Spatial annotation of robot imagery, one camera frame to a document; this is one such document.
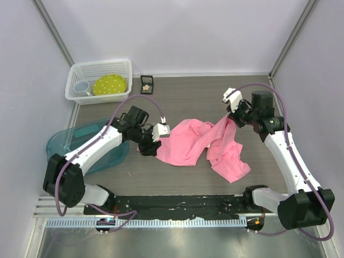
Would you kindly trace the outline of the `pink t-shirt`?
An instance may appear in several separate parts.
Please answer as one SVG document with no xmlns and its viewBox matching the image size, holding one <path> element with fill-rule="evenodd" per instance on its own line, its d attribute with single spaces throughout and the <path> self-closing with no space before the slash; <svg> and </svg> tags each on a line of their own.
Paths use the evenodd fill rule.
<svg viewBox="0 0 344 258">
<path fill-rule="evenodd" d="M 185 119 L 175 126 L 170 136 L 161 139 L 156 158 L 173 166 L 195 166 L 203 151 L 211 168 L 233 183 L 250 172 L 241 161 L 243 145 L 235 141 L 236 124 L 227 116 L 216 124 L 198 119 Z"/>
</svg>

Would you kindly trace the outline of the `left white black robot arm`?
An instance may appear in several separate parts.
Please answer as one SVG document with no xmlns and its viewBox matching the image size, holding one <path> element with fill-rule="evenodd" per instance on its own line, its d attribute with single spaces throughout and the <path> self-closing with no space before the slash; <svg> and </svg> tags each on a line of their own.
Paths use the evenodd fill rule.
<svg viewBox="0 0 344 258">
<path fill-rule="evenodd" d="M 165 117 L 161 122 L 145 127 L 149 115 L 132 106 L 128 113 L 110 119 L 90 140 L 65 155 L 54 154 L 46 169 L 43 190 L 66 207 L 79 203 L 95 205 L 102 214 L 114 209 L 114 194 L 101 185 L 88 185 L 84 176 L 105 154 L 125 141 L 138 144 L 143 156 L 156 156 L 161 138 L 169 136 Z"/>
</svg>

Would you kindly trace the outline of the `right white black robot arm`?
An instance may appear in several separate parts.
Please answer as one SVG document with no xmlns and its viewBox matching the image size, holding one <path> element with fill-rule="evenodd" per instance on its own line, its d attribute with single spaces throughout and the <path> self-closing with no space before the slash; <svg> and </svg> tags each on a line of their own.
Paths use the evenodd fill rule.
<svg viewBox="0 0 344 258">
<path fill-rule="evenodd" d="M 265 185 L 247 187 L 242 200 L 245 210 L 255 212 L 265 208 L 278 216 L 286 230 L 325 224 L 326 213 L 335 201 L 334 193 L 323 189 L 303 162 L 284 117 L 275 115 L 272 93 L 255 91 L 249 102 L 239 90 L 229 88 L 223 102 L 228 105 L 228 117 L 237 127 L 253 127 L 271 151 L 287 186 L 287 195 Z"/>
</svg>

